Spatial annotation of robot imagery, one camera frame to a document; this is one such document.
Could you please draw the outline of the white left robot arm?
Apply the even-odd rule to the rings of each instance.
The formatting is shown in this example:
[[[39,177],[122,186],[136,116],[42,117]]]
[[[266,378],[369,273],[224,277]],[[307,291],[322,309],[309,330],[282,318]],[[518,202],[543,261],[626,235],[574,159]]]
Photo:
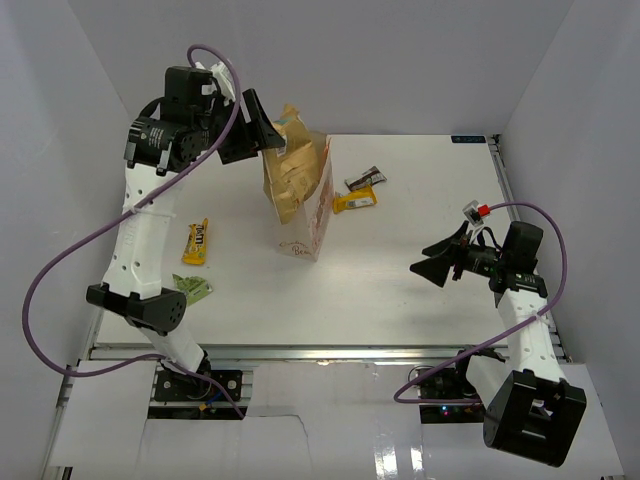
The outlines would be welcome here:
[[[183,324],[183,293],[162,284],[162,255],[180,189],[170,184],[210,148],[224,164],[281,148],[276,132],[252,89],[234,92],[223,63],[210,68],[170,67],[162,97],[150,102],[129,128],[124,160],[126,220],[110,265],[86,299],[122,317],[164,356],[177,387],[199,399],[211,387],[205,353]]]

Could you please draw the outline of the large tan chip bag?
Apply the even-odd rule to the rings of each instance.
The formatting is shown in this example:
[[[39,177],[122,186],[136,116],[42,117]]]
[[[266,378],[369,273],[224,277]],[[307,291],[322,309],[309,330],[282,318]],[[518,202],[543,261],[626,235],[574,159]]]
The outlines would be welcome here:
[[[293,104],[284,105],[272,126],[285,145],[262,154],[263,191],[279,222],[285,225],[320,184],[327,157],[327,135],[308,129]]]

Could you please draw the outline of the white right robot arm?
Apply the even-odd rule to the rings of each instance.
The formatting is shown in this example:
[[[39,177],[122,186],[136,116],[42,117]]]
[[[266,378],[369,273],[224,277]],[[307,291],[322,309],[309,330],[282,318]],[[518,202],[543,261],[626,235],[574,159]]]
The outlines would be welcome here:
[[[552,345],[544,308],[548,292],[537,275],[541,228],[509,225],[501,246],[489,246],[463,223],[448,238],[423,249],[411,272],[438,287],[465,272],[488,280],[504,327],[508,355],[490,347],[455,361],[453,390],[479,397],[487,447],[558,468],[569,453],[587,406],[583,389],[571,385]]]

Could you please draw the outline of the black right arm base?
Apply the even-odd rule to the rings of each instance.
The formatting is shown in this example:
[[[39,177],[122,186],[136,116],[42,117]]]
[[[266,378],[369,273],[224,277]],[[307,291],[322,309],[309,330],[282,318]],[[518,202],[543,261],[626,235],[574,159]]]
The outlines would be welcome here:
[[[423,425],[480,424],[484,420],[485,408],[475,388],[452,367],[416,384],[414,389],[420,399],[439,400],[435,405],[419,406]]]

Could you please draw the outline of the beige paper gift bag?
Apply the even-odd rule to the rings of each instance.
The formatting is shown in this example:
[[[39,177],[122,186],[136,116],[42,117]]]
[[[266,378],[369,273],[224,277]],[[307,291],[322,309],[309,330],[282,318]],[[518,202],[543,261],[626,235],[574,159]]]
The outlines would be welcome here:
[[[333,215],[335,191],[329,153],[330,137],[325,133],[312,131],[311,139],[322,167],[319,184],[298,208],[293,219],[276,228],[276,240],[280,254],[317,261]]]

